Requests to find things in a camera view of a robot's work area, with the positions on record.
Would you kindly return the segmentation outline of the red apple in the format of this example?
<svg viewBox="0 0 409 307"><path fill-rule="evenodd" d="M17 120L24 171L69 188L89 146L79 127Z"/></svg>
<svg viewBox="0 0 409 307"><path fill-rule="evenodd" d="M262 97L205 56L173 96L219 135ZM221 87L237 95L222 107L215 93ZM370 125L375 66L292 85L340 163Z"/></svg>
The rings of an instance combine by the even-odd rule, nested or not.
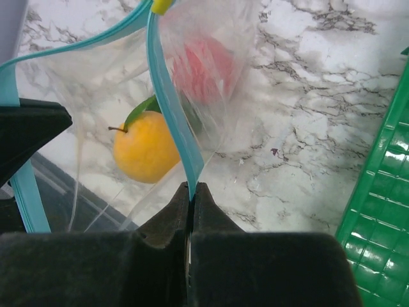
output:
<svg viewBox="0 0 409 307"><path fill-rule="evenodd" d="M172 81L180 93L210 104L231 96L237 81L235 70L234 53L205 36L185 45L185 55L173 63Z"/></svg>

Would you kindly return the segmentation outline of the clear zip top bag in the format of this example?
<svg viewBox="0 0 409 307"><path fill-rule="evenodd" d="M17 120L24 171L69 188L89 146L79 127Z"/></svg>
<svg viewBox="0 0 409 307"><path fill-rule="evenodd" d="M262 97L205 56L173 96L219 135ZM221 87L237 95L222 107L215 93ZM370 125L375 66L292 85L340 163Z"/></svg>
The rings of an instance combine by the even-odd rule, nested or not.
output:
<svg viewBox="0 0 409 307"><path fill-rule="evenodd" d="M131 230L236 118L257 1L139 1L91 38L1 65L1 160L28 233Z"/></svg>

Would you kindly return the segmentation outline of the yellow peach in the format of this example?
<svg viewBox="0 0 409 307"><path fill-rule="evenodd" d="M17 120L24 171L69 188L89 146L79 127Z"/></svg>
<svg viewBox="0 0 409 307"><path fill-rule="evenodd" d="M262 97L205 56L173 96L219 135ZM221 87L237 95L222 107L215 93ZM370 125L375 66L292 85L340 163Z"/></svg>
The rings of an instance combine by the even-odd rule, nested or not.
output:
<svg viewBox="0 0 409 307"><path fill-rule="evenodd" d="M114 161L132 180L156 184L180 161L155 95L136 106L119 127L108 129L116 132Z"/></svg>

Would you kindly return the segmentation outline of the green plastic tray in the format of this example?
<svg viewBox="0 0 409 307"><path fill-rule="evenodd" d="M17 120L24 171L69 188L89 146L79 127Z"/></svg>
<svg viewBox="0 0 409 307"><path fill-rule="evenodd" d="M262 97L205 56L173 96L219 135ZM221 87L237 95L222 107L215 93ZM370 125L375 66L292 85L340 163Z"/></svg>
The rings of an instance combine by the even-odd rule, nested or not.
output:
<svg viewBox="0 0 409 307"><path fill-rule="evenodd" d="M336 231L364 306L408 306L408 69Z"/></svg>

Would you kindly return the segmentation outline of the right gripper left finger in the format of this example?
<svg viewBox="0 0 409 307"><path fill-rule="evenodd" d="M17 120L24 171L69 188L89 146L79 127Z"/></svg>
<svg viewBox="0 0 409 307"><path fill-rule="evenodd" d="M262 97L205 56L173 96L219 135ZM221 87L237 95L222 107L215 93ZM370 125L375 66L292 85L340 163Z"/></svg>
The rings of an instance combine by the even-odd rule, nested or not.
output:
<svg viewBox="0 0 409 307"><path fill-rule="evenodd" d="M138 229L1 236L2 306L185 306L189 190Z"/></svg>

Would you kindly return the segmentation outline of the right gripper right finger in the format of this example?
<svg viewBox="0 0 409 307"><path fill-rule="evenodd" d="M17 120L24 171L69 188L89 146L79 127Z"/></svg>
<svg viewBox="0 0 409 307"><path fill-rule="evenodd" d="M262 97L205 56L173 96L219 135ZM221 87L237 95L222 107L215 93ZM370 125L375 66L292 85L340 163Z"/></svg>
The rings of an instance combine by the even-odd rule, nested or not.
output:
<svg viewBox="0 0 409 307"><path fill-rule="evenodd" d="M191 306L362 306L340 243L326 233L243 231L197 185Z"/></svg>

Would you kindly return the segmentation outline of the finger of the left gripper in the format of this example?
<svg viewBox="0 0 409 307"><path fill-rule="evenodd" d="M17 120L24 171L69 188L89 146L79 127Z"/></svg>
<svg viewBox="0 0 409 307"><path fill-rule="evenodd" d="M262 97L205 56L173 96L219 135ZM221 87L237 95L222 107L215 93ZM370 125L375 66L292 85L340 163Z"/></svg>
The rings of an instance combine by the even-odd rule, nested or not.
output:
<svg viewBox="0 0 409 307"><path fill-rule="evenodd" d="M1 185L71 125L72 117L57 102L21 98L19 106L2 106Z"/></svg>

